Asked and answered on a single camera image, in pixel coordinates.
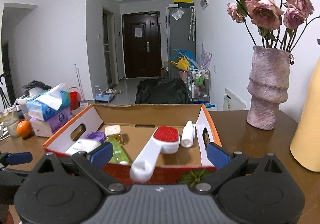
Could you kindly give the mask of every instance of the black fabric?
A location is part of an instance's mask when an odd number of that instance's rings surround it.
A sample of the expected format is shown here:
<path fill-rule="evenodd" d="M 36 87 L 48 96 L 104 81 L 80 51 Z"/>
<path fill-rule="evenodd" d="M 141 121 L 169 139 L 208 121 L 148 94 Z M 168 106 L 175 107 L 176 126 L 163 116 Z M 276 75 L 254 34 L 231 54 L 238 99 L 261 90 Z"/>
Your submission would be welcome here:
<path fill-rule="evenodd" d="M 181 78 L 146 79 L 139 83 L 135 104 L 192 104 Z"/>

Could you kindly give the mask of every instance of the green packet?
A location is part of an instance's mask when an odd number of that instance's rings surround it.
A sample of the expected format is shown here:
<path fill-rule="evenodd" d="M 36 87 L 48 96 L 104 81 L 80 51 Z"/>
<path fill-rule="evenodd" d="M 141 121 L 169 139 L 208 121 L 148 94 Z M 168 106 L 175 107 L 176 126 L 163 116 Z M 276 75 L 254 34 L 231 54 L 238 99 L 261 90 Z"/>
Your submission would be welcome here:
<path fill-rule="evenodd" d="M 113 147 L 113 156 L 109 163 L 129 164 L 129 159 L 122 147 L 118 144 L 115 138 L 107 137 L 105 142 L 110 142 Z"/>

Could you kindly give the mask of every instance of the vase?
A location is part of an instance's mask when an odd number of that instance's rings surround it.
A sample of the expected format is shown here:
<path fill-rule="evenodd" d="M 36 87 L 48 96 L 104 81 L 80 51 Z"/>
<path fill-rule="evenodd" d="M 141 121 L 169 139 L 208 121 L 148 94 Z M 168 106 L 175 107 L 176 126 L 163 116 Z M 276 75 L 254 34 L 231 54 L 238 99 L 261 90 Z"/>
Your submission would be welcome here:
<path fill-rule="evenodd" d="M 300 123 L 292 139 L 293 157 L 310 171 L 320 172 L 320 59 L 310 79 Z"/>
<path fill-rule="evenodd" d="M 247 122 L 262 130 L 275 128 L 279 105 L 288 99 L 290 54 L 277 48 L 253 47 Z"/>

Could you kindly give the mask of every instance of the flower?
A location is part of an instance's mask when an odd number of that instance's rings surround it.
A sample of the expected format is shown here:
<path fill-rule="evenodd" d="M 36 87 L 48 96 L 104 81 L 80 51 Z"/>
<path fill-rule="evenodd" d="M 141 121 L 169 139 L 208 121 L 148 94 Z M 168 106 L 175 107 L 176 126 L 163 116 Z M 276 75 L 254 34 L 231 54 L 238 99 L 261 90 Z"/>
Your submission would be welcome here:
<path fill-rule="evenodd" d="M 309 15 L 313 14 L 313 11 L 315 10 L 310 0 L 286 0 L 287 1 L 287 7 L 295 7 L 298 9 L 301 14 L 308 18 Z"/>
<path fill-rule="evenodd" d="M 246 0 L 245 6 L 253 24 L 267 29 L 278 29 L 280 27 L 279 16 L 283 15 L 284 12 L 276 6 L 274 0 Z"/>
<path fill-rule="evenodd" d="M 232 17 L 232 20 L 236 21 L 237 23 L 244 23 L 244 16 L 237 12 L 238 5 L 234 3 L 227 4 L 228 7 L 228 14 Z"/>
<path fill-rule="evenodd" d="M 304 22 L 301 12 L 295 7 L 289 8 L 284 14 L 284 25 L 289 29 L 296 29 Z"/>

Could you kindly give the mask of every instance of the tissue pack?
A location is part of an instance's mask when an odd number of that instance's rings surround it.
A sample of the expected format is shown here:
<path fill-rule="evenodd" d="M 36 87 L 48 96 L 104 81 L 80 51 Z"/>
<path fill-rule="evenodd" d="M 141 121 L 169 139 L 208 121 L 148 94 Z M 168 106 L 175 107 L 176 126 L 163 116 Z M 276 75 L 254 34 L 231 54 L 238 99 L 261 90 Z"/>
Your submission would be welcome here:
<path fill-rule="evenodd" d="M 35 118 L 31 118 L 30 123 L 37 136 L 51 137 L 71 118 L 72 118 L 71 109 L 70 107 L 67 107 L 62 111 L 58 112 L 56 115 L 54 115 L 50 119 L 47 119 L 46 121 L 41 121 Z"/>
<path fill-rule="evenodd" d="M 70 106 L 70 94 L 69 92 L 62 90 L 60 90 L 62 104 L 57 110 L 54 110 L 47 104 L 37 100 L 39 96 L 48 95 L 47 93 L 48 92 L 41 93 L 27 101 L 28 114 L 30 117 L 45 121 Z"/>

